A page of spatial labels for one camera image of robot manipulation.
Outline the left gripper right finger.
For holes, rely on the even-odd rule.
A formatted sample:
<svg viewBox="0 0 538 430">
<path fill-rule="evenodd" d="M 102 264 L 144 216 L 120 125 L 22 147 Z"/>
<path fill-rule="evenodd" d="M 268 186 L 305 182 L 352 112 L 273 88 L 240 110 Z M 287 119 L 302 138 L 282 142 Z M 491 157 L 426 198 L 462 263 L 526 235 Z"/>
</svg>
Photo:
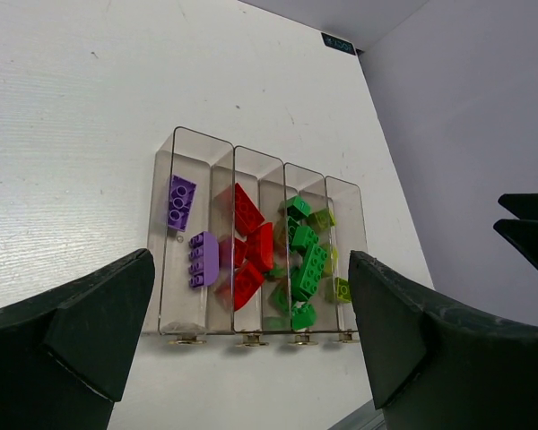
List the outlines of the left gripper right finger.
<svg viewBox="0 0 538 430">
<path fill-rule="evenodd" d="M 349 284 L 390 429 L 538 429 L 538 327 L 472 308 L 362 252 Z"/>
</svg>

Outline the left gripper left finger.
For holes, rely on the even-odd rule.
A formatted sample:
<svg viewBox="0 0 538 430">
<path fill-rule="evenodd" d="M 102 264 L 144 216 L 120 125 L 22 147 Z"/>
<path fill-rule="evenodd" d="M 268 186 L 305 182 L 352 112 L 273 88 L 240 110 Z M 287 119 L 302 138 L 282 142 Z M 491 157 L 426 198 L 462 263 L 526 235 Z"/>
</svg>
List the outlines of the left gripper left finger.
<svg viewBox="0 0 538 430">
<path fill-rule="evenodd" d="M 138 249 L 0 308 L 0 429 L 105 429 L 120 402 L 152 295 Z"/>
</svg>

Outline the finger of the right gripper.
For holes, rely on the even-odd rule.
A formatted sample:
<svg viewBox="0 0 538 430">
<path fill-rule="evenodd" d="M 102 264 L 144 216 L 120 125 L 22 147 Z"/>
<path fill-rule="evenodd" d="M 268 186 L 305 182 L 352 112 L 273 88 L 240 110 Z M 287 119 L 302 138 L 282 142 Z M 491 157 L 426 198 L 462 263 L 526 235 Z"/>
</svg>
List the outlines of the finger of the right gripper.
<svg viewBox="0 0 538 430">
<path fill-rule="evenodd" d="M 538 270 L 538 220 L 500 219 L 493 228 Z"/>
<path fill-rule="evenodd" d="M 538 219 L 538 193 L 504 193 L 499 205 L 519 219 Z"/>
</svg>

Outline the yellow-green lego brick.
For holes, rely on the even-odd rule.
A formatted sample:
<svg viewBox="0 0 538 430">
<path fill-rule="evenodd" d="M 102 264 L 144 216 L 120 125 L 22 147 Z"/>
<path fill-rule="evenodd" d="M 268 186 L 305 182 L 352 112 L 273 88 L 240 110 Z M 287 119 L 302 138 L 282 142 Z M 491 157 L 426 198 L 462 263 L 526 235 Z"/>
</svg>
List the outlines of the yellow-green lego brick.
<svg viewBox="0 0 538 430">
<path fill-rule="evenodd" d="M 343 278 L 331 278 L 325 288 L 325 300 L 332 304 L 347 304 L 351 302 L 349 282 Z"/>
<path fill-rule="evenodd" d="M 333 213 L 324 208 L 311 213 L 307 218 L 307 225 L 310 226 L 317 234 L 327 231 L 336 225 Z"/>
</svg>

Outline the green L-shaped lego plate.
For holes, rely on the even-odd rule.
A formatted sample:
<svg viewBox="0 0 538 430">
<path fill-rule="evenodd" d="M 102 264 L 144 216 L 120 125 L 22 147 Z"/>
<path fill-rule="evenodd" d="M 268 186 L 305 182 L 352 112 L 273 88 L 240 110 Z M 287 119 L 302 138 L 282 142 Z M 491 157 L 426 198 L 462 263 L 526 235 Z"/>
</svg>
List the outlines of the green L-shaped lego plate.
<svg viewBox="0 0 538 430">
<path fill-rule="evenodd" d="M 291 279 L 291 294 L 298 301 L 309 301 L 321 280 L 328 252 L 320 245 L 310 245 L 301 266 Z"/>
</svg>

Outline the small green lego brick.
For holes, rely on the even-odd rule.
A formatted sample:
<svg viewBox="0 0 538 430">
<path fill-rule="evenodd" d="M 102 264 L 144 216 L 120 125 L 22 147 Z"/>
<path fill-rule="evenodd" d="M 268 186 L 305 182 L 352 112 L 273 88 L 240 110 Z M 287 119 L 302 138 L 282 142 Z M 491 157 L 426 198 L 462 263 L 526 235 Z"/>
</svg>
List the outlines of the small green lego brick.
<svg viewBox="0 0 538 430">
<path fill-rule="evenodd" d="M 312 227 L 299 226 L 296 228 L 290 248 L 294 252 L 304 254 L 311 246 L 317 245 L 319 238 Z"/>
</svg>

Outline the small purple lego brick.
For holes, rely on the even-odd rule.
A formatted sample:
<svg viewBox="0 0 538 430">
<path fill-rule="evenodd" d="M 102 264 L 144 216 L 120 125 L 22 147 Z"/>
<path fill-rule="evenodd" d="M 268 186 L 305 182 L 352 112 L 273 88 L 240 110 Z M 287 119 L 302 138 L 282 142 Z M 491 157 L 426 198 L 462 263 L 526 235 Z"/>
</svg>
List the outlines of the small purple lego brick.
<svg viewBox="0 0 538 430">
<path fill-rule="evenodd" d="M 203 231 L 189 240 L 189 247 L 189 286 L 210 287 L 216 282 L 220 272 L 219 244 L 216 237 Z"/>
</svg>

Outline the small red lego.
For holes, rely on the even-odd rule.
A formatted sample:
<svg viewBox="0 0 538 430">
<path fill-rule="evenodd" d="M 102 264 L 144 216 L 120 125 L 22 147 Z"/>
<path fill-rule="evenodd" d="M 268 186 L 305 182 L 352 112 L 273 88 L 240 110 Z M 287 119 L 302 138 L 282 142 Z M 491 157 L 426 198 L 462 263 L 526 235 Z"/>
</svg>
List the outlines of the small red lego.
<svg viewBox="0 0 538 430">
<path fill-rule="evenodd" d="M 253 297 L 253 295 L 263 285 L 265 278 L 252 262 L 245 262 L 239 269 L 235 270 L 233 285 L 230 278 L 227 278 L 216 289 L 215 295 L 224 309 L 238 311 Z"/>
</svg>

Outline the red rounded lego brick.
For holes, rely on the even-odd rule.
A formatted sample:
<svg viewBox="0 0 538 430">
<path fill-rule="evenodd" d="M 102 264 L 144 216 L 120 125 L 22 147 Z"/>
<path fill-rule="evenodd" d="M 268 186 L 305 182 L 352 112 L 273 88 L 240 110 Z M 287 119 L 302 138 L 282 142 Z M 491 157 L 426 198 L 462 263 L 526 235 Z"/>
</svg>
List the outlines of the red rounded lego brick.
<svg viewBox="0 0 538 430">
<path fill-rule="evenodd" d="M 273 223 L 266 222 L 247 236 L 247 259 L 261 272 L 271 271 L 273 258 Z"/>
</svg>

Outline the green number one lego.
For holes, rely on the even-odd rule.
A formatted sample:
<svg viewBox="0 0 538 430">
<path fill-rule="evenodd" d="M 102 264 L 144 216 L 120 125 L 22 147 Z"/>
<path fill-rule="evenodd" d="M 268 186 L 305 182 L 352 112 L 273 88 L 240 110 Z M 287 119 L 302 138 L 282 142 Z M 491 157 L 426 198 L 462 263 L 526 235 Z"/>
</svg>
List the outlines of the green number one lego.
<svg viewBox="0 0 538 430">
<path fill-rule="evenodd" d="M 311 207 L 299 195 L 294 195 L 280 204 L 279 212 L 283 216 L 288 216 L 296 221 L 301 221 L 311 214 Z"/>
</svg>

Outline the large red lego brick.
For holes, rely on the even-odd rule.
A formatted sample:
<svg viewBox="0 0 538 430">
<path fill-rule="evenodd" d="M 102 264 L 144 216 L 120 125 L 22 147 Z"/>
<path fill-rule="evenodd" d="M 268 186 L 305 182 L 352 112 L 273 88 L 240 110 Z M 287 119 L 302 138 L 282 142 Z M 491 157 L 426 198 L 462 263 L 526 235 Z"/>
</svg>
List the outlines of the large red lego brick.
<svg viewBox="0 0 538 430">
<path fill-rule="evenodd" d="M 214 201 L 226 211 L 230 209 L 230 203 L 233 202 L 235 228 L 243 237 L 253 233 L 265 222 L 265 217 L 239 183 L 225 188 L 214 198 Z"/>
</svg>

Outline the tiny green lego brick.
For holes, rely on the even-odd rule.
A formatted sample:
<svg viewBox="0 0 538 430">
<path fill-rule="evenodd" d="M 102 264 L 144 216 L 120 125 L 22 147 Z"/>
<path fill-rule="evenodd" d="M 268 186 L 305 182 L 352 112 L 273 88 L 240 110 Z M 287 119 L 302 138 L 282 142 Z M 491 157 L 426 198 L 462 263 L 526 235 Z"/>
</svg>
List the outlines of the tiny green lego brick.
<svg viewBox="0 0 538 430">
<path fill-rule="evenodd" d="M 288 271 L 284 266 L 275 264 L 274 267 L 265 274 L 265 277 L 268 280 L 274 281 L 274 280 L 286 278 L 287 275 L 288 275 Z"/>
</svg>

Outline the small red lego brick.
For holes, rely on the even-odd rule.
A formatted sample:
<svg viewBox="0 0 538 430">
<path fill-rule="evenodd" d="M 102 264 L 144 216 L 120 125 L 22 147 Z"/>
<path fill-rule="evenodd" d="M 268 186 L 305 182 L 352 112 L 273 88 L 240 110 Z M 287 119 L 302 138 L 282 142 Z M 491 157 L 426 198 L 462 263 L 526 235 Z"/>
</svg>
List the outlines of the small red lego brick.
<svg viewBox="0 0 538 430">
<path fill-rule="evenodd" d="M 222 268 L 238 269 L 245 262 L 247 243 L 238 237 L 226 236 L 219 242 L 219 258 Z"/>
</svg>

